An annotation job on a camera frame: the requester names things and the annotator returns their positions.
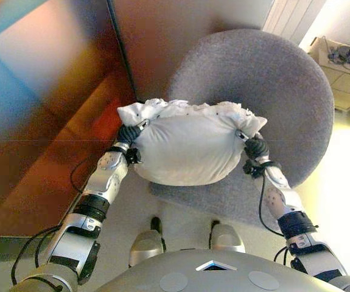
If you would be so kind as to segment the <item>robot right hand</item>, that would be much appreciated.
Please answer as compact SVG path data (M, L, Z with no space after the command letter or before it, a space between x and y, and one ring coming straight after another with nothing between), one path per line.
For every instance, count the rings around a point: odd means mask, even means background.
M260 132L256 132L253 137L248 137L244 132L236 130L235 136L244 143L245 153L250 159L257 160L269 156L268 144Z

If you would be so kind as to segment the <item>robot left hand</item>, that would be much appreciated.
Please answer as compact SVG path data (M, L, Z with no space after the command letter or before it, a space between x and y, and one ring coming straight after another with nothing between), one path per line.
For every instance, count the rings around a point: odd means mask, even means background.
M134 126L122 125L118 131L117 142L130 147L144 129L150 125L149 119L144 119L142 122Z

